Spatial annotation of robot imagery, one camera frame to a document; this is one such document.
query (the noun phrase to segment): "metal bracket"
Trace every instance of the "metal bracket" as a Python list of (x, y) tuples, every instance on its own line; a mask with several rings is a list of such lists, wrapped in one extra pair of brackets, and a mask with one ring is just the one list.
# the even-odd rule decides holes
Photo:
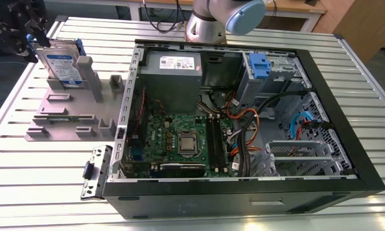
[(91, 150), (90, 159), (85, 164), (82, 178), (83, 186), (81, 200), (103, 200), (102, 191), (109, 168), (109, 159), (113, 148), (107, 145)]

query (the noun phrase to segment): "gray robot arm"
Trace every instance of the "gray robot arm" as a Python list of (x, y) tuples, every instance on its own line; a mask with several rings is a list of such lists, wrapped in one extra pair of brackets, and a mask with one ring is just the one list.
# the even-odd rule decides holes
[(222, 43), (225, 30), (234, 35), (249, 33), (265, 15), (262, 0), (195, 0), (186, 25), (190, 42)]

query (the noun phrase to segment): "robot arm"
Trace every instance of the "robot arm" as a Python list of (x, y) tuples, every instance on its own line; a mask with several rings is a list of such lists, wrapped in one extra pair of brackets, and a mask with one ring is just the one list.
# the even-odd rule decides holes
[(265, 15), (262, 0), (195, 0), (186, 25), (191, 42), (222, 43), (225, 30), (234, 35), (249, 33)]
[(26, 37), (31, 35), (42, 47), (49, 47), (43, 27), (46, 23), (42, 0), (0, 0), (0, 50), (37, 63)]

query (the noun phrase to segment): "metal plate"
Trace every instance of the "metal plate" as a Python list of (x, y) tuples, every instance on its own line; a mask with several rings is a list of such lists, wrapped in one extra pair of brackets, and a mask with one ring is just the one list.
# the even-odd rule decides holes
[[(134, 39), (183, 40), (183, 31), (159, 34), (147, 22), (70, 17), (55, 23), (54, 38), (81, 38), (101, 79), (126, 76)], [(273, 30), (233, 37), (230, 44), (311, 51), (362, 146), (385, 182), (385, 93), (345, 43), (326, 34)], [(306, 216), (125, 221), (102, 201), (81, 202), (82, 169), (93, 147), (113, 142), (35, 142), (23, 133), (46, 89), (42, 65), (29, 64), (0, 110), (0, 227), (54, 230), (385, 230), (385, 191)]]

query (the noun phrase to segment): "wooden desk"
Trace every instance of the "wooden desk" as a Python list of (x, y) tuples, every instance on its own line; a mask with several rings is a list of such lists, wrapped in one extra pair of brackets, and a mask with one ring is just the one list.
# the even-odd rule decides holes
[[(141, 20), (139, 9), (143, 7), (142, 0), (43, 0), (47, 2), (63, 2), (78, 4), (97, 4), (129, 7), (130, 18), (133, 21)], [(174, 0), (145, 0), (146, 7), (175, 9)], [(178, 0), (183, 10), (193, 10), (193, 0)], [(305, 23), (301, 32), (311, 32), (314, 25), (322, 14), (326, 13), (326, 8), (317, 2), (315, 6), (305, 4), (305, 0), (275, 0), (277, 2), (277, 17), (302, 18)], [(274, 10), (273, 3), (266, 6), (266, 16), (271, 16)]]

